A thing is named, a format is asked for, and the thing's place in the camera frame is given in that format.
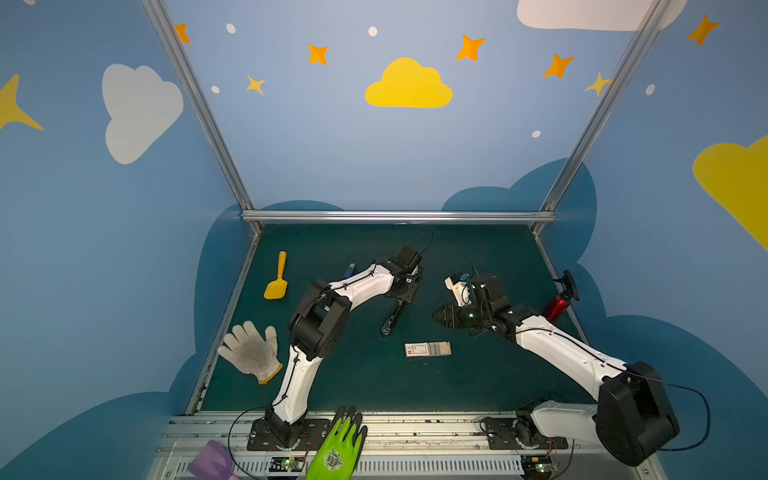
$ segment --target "green glove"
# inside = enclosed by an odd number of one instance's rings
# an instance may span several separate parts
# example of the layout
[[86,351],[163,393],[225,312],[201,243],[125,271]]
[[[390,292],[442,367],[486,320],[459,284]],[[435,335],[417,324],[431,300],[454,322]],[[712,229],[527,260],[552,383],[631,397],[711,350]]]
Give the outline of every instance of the green glove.
[[349,407],[344,418],[344,407],[341,407],[334,420],[333,428],[306,471],[307,480],[349,480],[357,466],[368,433],[368,427],[360,428],[362,413],[355,414],[355,407]]

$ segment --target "glove logo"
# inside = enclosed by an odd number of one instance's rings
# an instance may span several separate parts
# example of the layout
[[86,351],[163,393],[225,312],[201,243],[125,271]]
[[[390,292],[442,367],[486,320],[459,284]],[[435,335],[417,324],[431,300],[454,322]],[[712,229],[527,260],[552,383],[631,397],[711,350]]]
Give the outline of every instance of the glove logo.
[[341,461],[341,455],[339,455],[336,449],[331,449],[330,452],[326,453],[325,458],[323,458],[323,464],[331,472],[335,472],[344,465],[344,462]]

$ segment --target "red spray bottle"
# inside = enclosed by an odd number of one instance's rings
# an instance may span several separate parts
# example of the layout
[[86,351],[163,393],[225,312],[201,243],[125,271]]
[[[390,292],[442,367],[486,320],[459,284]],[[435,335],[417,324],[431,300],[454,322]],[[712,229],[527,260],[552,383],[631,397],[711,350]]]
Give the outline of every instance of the red spray bottle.
[[557,320],[560,314],[571,305],[571,299],[578,301],[578,288],[571,272],[564,270],[563,277],[556,278],[554,281],[562,283],[564,289],[544,308],[543,316],[550,322]]

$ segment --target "white work glove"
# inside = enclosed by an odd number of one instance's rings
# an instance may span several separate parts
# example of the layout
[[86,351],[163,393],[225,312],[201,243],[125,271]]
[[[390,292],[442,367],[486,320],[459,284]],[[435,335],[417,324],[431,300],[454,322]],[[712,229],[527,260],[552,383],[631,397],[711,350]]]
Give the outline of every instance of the white work glove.
[[229,360],[242,373],[253,373],[259,379],[259,385],[266,385],[283,368],[283,364],[277,361],[275,327],[268,326],[264,335],[266,342],[261,338],[259,330],[248,320],[242,326],[232,327],[232,333],[224,336],[227,346],[222,345],[218,349],[219,355]]

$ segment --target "star decoration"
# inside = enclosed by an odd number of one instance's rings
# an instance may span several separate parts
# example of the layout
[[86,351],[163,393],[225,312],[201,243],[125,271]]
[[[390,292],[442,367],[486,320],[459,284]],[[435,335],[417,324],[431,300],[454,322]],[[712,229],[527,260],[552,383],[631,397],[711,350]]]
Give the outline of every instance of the star decoration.
[[179,34],[179,40],[183,41],[184,43],[192,43],[190,41],[190,38],[187,37],[187,24],[183,23],[181,25],[174,25],[176,27],[176,33]]
[[18,74],[11,77],[3,88],[0,88],[0,129],[6,124],[17,121],[32,128],[42,130],[38,122],[32,120],[16,104],[16,91],[18,90]]
[[310,44],[310,52],[312,53],[310,55],[310,63],[319,62],[323,65],[328,65],[326,63],[326,50],[328,50],[328,47],[316,47]]
[[598,97],[599,97],[600,93],[602,93],[603,91],[603,87],[607,85],[608,82],[610,81],[611,81],[610,78],[603,80],[603,76],[600,74],[600,72],[598,72],[598,79],[595,81],[595,83],[585,88],[584,91],[594,90],[598,93]]
[[563,78],[563,74],[565,73],[565,67],[568,66],[571,61],[576,57],[570,57],[570,58],[560,58],[557,55],[555,55],[552,58],[552,66],[547,70],[547,73],[544,74],[545,77],[548,77],[549,75],[557,75],[560,78]]
[[696,27],[696,30],[688,35],[686,40],[695,40],[696,43],[701,46],[701,44],[704,43],[704,39],[707,38],[707,35],[709,35],[718,25],[719,23],[710,22],[710,19],[705,15],[704,18],[701,19],[699,26]]
[[258,90],[260,94],[264,95],[264,92],[261,91],[261,84],[264,83],[264,80],[255,81],[250,75],[248,75],[248,80],[250,80],[250,85],[246,90]]
[[464,37],[464,45],[462,46],[462,50],[458,53],[458,57],[456,57],[456,60],[461,60],[462,58],[470,58],[474,61],[478,60],[478,48],[480,48],[480,45],[482,45],[482,42],[485,41],[484,38],[480,38],[478,40],[472,40],[470,37],[463,35]]

